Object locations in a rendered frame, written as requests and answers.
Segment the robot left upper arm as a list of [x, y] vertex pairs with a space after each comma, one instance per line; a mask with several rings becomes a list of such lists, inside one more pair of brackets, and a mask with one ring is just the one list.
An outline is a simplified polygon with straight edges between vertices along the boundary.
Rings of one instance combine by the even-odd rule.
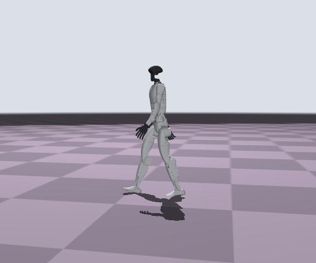
[[[155, 99], [156, 99], [156, 102], [158, 102], [160, 104], [160, 106], [161, 106], [161, 101], [162, 101], [162, 97], [163, 97], [164, 91], [165, 91], [165, 86], [162, 85], [162, 84], [157, 84]], [[156, 102], [152, 103], [152, 105], [151, 105], [152, 109], [155, 108], [155, 103]]]

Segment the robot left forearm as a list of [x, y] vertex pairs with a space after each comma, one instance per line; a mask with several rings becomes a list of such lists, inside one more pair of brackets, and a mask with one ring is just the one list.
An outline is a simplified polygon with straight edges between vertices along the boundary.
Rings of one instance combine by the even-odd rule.
[[146, 124], [149, 126], [151, 123], [155, 122], [155, 118], [160, 110], [160, 104], [158, 102], [155, 103], [155, 108], [151, 110], [151, 115], [149, 119], [147, 120]]

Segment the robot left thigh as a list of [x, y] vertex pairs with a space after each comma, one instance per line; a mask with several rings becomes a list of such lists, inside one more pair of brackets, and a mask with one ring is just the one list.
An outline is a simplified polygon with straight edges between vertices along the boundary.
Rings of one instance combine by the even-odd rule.
[[169, 160], [174, 159], [173, 157], [169, 157], [170, 144], [168, 142], [168, 139], [166, 139], [166, 137], [168, 136], [171, 136], [171, 128], [168, 128], [165, 125], [161, 126], [161, 129], [159, 129], [158, 132], [158, 147], [160, 155], [167, 166]]

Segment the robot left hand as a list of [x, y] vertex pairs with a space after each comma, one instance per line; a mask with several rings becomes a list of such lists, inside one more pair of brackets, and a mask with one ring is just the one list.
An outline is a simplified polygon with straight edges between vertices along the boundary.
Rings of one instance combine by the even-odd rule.
[[[146, 121], [147, 122], [147, 121]], [[137, 130], [139, 130], [137, 133], [136, 133], [136, 136], [137, 136], [137, 134], [138, 134], [138, 136], [137, 136], [137, 138], [139, 137], [139, 138], [141, 138], [142, 137], [142, 140], [143, 140], [143, 137], [144, 137], [144, 135], [147, 133], [147, 131], [148, 131], [148, 128], [150, 128], [151, 127], [151, 125], [152, 125], [152, 123], [151, 123], [151, 125], [147, 125], [146, 124], [146, 122], [144, 123], [144, 125], [143, 126], [141, 126], [141, 127], [139, 127], [139, 128], [137, 128], [136, 129], [136, 131]], [[141, 135], [140, 135], [141, 134]], [[143, 135], [143, 136], [142, 136]]]

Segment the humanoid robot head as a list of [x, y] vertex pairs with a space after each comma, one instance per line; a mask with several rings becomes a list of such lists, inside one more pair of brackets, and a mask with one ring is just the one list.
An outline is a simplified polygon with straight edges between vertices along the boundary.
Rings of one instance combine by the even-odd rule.
[[160, 80], [155, 78], [155, 75], [158, 75], [159, 73], [163, 72], [162, 68], [160, 66], [152, 66], [151, 68], [148, 69], [148, 71], [151, 74], [151, 81], [154, 81], [154, 84], [156, 84], [156, 82], [159, 83]]

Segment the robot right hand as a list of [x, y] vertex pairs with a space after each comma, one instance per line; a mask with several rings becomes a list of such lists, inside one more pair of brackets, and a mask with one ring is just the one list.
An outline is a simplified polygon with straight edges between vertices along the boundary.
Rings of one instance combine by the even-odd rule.
[[[168, 126], [169, 128], [169, 126]], [[169, 140], [173, 140], [176, 136], [173, 135], [172, 131], [171, 131], [171, 136], [167, 137]]]

